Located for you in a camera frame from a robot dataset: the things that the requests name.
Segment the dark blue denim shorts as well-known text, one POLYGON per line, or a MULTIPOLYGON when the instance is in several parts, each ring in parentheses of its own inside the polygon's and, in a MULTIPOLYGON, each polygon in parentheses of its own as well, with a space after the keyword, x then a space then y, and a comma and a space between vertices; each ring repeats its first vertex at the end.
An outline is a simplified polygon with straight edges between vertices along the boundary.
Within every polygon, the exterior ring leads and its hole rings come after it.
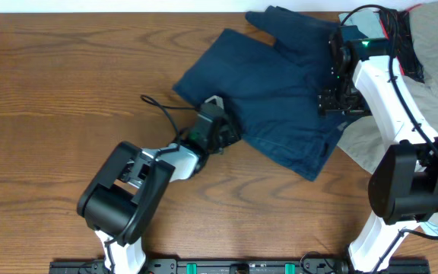
POLYGON ((354 121, 342 113, 318 112, 319 93, 338 83, 329 37, 339 25, 279 6, 248 11, 245 19, 275 43, 226 29, 173 90, 193 106, 221 97, 245 142, 314 181, 354 121))

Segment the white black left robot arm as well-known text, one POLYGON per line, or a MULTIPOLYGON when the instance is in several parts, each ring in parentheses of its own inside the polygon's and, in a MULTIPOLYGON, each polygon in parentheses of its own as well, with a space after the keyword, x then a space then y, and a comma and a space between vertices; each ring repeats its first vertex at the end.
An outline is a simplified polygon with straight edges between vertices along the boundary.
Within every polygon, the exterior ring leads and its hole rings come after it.
POLYGON ((240 127, 221 97, 196 107, 195 124, 177 130, 163 148, 139 148, 120 142, 81 194, 77 214, 100 239, 104 260, 93 263, 104 273, 139 273, 146 255, 141 237, 170 183, 188 180, 240 137, 240 127))

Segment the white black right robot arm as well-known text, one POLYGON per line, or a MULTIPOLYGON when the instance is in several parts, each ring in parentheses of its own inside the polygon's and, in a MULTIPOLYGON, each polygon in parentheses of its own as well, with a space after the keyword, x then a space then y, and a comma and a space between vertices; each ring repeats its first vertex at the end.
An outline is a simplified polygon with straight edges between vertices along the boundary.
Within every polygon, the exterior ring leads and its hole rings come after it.
POLYGON ((415 273, 390 258, 408 234, 438 241, 438 133, 402 79, 395 41, 359 38, 354 25, 328 37, 335 86, 318 96, 319 113, 371 115, 385 148, 368 184, 372 212, 348 246, 346 273, 415 273))

